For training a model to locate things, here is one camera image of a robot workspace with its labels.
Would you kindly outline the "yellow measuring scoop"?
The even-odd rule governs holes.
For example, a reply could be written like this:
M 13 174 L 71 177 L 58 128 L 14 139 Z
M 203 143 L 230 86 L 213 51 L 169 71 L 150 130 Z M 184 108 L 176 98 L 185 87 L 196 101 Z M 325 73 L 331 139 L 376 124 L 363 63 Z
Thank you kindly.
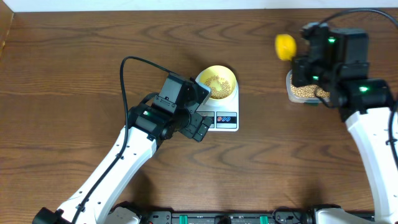
M 275 52 L 280 60 L 291 61 L 297 53 L 297 44 L 295 39 L 288 34 L 276 35 Z

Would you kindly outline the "pale yellow plastic bowl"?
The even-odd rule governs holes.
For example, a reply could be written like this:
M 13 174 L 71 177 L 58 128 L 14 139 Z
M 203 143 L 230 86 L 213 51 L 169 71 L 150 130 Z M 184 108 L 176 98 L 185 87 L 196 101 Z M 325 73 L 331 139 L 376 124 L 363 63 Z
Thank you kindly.
M 212 76 L 220 76 L 222 78 L 225 78 L 231 84 L 231 87 L 232 87 L 231 94 L 228 97 L 220 99 L 220 100 L 227 100 L 235 94 L 235 92 L 238 89 L 237 80 L 236 80 L 234 73 L 228 67 L 225 67 L 222 65 L 210 66 L 210 67 L 204 69 L 204 71 L 202 71 L 200 73 L 200 75 L 198 77 L 198 82 L 203 83 L 205 85 L 205 80 Z

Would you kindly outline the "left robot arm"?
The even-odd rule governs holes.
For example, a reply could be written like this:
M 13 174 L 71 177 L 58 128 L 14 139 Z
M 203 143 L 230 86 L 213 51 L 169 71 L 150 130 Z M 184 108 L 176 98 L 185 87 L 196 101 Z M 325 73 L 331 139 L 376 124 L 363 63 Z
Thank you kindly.
M 164 140 L 180 132 L 200 142 L 212 120 L 197 113 L 201 98 L 178 104 L 158 93 L 147 95 L 129 110 L 114 146 L 88 180 L 56 211 L 42 208 L 34 223 L 139 223 L 126 208 L 113 205 L 132 177 Z

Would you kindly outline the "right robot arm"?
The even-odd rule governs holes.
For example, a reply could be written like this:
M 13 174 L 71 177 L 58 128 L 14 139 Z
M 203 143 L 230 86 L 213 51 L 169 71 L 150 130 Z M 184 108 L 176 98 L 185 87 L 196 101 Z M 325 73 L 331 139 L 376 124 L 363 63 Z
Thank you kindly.
M 374 202 L 375 223 L 397 223 L 397 102 L 385 80 L 369 78 L 368 34 L 362 29 L 302 29 L 308 53 L 292 59 L 292 84 L 330 94 L 354 139 Z

